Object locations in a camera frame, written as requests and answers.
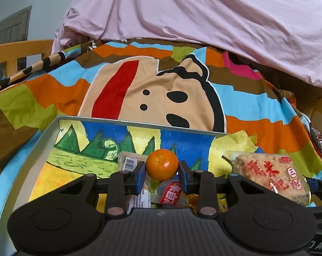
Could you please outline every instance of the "red chinese text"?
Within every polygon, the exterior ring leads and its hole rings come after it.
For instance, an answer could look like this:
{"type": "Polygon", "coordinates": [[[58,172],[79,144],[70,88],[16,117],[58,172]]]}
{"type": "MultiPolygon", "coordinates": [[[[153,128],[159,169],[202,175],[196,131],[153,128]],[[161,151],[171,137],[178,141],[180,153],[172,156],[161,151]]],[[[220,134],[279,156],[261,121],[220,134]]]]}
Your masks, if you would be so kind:
{"type": "Polygon", "coordinates": [[[258,175],[266,175],[264,170],[261,170],[259,166],[257,165],[256,161],[250,161],[247,163],[247,166],[249,169],[253,170],[258,175]]]}
{"type": "Polygon", "coordinates": [[[288,189],[290,186],[285,184],[282,179],[278,181],[274,181],[270,179],[270,189],[274,192],[282,191],[284,189],[288,189]]]}
{"type": "Polygon", "coordinates": [[[163,193],[161,197],[161,204],[170,204],[170,205],[176,205],[180,195],[182,192],[182,188],[179,181],[175,181],[167,187],[165,192],[163,193]]]}
{"type": "Polygon", "coordinates": [[[266,168],[266,173],[268,173],[270,177],[276,177],[276,175],[279,174],[278,170],[272,170],[273,165],[271,162],[265,162],[264,167],[266,168]]]}

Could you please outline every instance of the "bedding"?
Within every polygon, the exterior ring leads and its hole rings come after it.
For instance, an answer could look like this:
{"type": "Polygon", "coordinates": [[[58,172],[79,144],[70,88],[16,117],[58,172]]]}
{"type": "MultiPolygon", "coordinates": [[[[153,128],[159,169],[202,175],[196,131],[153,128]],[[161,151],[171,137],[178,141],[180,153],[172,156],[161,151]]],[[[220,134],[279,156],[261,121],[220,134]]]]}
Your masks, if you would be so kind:
{"type": "Polygon", "coordinates": [[[52,51],[139,37],[207,43],[322,87],[322,0],[73,0],[52,51]]]}
{"type": "MultiPolygon", "coordinates": [[[[287,154],[303,175],[322,178],[305,116],[232,53],[152,39],[87,42],[0,81],[0,213],[20,167],[58,115],[245,130],[265,153],[287,154]]],[[[230,172],[212,162],[205,169],[230,172]]]]}

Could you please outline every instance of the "yellow paper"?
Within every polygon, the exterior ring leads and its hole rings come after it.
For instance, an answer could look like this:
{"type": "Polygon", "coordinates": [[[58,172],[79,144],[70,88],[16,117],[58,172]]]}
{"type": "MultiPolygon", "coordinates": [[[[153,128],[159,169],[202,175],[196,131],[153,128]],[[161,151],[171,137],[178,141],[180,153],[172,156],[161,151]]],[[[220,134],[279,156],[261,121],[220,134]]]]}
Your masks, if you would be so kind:
{"type": "Polygon", "coordinates": [[[257,144],[257,134],[256,134],[256,133],[254,133],[254,134],[250,137],[250,140],[252,141],[252,143],[253,143],[254,145],[256,145],[256,144],[257,144]]]}
{"type": "Polygon", "coordinates": [[[215,177],[227,176],[231,173],[232,167],[221,158],[226,151],[255,152],[256,149],[257,147],[244,130],[215,138],[209,150],[208,171],[212,172],[215,177]]]}

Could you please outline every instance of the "brown fabric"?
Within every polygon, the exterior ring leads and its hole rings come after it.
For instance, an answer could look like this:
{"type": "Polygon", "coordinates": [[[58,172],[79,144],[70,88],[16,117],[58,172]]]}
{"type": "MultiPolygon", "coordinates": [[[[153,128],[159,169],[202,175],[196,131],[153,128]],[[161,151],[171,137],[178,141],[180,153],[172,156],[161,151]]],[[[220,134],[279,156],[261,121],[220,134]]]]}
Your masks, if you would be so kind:
{"type": "Polygon", "coordinates": [[[295,113],[298,115],[299,118],[301,118],[303,116],[302,113],[298,109],[296,109],[294,107],[293,107],[293,109],[294,109],[295,113]]]}
{"type": "Polygon", "coordinates": [[[89,41],[89,42],[84,42],[82,44],[80,44],[80,53],[84,54],[86,52],[88,52],[90,49],[94,49],[96,47],[101,46],[103,43],[101,40],[97,40],[97,41],[89,41]]]}
{"type": "Polygon", "coordinates": [[[288,102],[294,107],[296,108],[296,97],[295,94],[291,91],[288,90],[280,90],[279,91],[283,97],[287,98],[288,102]]]}
{"type": "Polygon", "coordinates": [[[227,67],[207,66],[209,69],[208,80],[212,83],[233,86],[235,91],[242,91],[252,94],[266,93],[271,99],[278,99],[275,93],[269,89],[263,80],[253,80],[251,78],[234,75],[227,67]]]}
{"type": "Polygon", "coordinates": [[[75,61],[78,62],[83,68],[90,68],[103,62],[108,62],[106,61],[106,59],[104,59],[94,51],[89,51],[85,54],[80,55],[75,59],[75,61]]]}
{"type": "Polygon", "coordinates": [[[10,159],[37,130],[27,126],[14,129],[0,109],[0,174],[10,159]]]}
{"type": "Polygon", "coordinates": [[[213,46],[207,46],[208,49],[212,49],[213,51],[219,53],[219,54],[222,54],[224,52],[226,52],[226,50],[224,49],[221,49],[221,48],[218,48],[218,47],[213,47],[213,46]]]}
{"type": "Polygon", "coordinates": [[[159,71],[172,69],[179,65],[179,62],[172,57],[164,57],[159,60],[159,71]]]}

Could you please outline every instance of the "red label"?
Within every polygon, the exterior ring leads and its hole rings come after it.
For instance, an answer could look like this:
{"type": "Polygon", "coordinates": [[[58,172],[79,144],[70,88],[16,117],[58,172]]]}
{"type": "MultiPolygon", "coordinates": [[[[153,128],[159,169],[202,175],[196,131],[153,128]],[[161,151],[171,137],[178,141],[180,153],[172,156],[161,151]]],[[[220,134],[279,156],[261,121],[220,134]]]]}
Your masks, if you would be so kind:
{"type": "Polygon", "coordinates": [[[161,201],[161,204],[176,205],[178,202],[182,188],[179,181],[175,181],[167,187],[164,191],[161,201]]]}
{"type": "Polygon", "coordinates": [[[283,163],[291,162],[290,157],[281,157],[283,163]]]}

